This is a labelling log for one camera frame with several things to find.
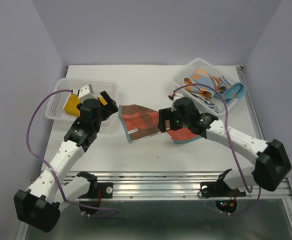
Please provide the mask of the yellow and blue towel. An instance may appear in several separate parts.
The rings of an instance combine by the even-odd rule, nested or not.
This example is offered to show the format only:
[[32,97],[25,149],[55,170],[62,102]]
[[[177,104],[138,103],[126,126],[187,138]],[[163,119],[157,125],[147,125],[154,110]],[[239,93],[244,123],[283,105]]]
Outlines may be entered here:
[[91,98],[84,102],[80,102],[78,96],[71,94],[68,97],[63,110],[67,114],[75,117],[91,117],[94,112],[98,111],[99,107],[102,107],[100,96],[96,96],[95,99]]

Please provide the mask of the red and brown towel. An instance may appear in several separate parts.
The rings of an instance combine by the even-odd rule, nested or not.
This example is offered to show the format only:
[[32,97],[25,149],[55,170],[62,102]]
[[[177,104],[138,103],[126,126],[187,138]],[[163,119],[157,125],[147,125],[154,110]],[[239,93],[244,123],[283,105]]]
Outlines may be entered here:
[[[118,118],[123,126],[126,139],[133,143],[160,134],[158,129],[159,113],[141,105],[120,105]],[[186,144],[198,140],[201,136],[191,133],[186,127],[166,132],[175,144]]]

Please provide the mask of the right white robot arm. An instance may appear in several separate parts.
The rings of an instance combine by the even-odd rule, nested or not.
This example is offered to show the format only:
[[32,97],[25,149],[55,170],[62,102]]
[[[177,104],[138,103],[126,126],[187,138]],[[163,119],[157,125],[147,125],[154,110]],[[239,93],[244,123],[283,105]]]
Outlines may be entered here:
[[194,102],[182,97],[171,107],[158,111],[158,129],[161,132],[187,128],[191,133],[228,147],[251,165],[227,169],[213,182],[204,184],[204,194],[228,195],[239,188],[258,186],[273,192],[292,168],[283,143],[277,139],[265,141],[226,126],[217,116],[196,108]]

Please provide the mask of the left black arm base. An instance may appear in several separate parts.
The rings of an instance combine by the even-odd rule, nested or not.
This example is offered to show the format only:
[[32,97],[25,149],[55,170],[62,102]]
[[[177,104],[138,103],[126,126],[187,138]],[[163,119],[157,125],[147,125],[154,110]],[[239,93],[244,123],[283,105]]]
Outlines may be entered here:
[[[100,208],[102,200],[112,199],[114,184],[112,182],[98,182],[93,187],[89,187],[88,193],[79,197],[79,203],[94,208]],[[80,206],[79,209],[89,215],[96,215],[97,209]]]

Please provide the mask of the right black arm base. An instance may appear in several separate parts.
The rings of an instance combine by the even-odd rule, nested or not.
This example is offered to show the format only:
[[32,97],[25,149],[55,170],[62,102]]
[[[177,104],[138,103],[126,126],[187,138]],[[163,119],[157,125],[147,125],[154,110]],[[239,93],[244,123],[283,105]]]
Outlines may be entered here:
[[222,213],[233,214],[238,206],[237,198],[245,197],[245,191],[230,189],[225,183],[218,181],[203,182],[198,192],[200,199],[217,198],[215,205]]

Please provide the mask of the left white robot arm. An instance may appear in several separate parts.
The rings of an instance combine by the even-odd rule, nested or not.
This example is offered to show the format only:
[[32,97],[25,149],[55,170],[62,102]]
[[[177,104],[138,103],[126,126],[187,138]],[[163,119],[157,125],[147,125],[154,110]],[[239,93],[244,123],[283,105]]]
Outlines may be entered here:
[[79,117],[65,134],[57,153],[47,162],[31,150],[46,169],[26,190],[18,190],[13,197],[17,218],[44,233],[55,227],[61,212],[69,205],[77,205],[89,218],[97,218],[98,211],[107,211],[108,217],[119,213],[116,208],[101,207],[103,192],[98,178],[91,173],[81,171],[70,183],[62,185],[73,165],[96,140],[101,123],[119,110],[106,91],[98,98],[92,90],[82,87],[77,96]]

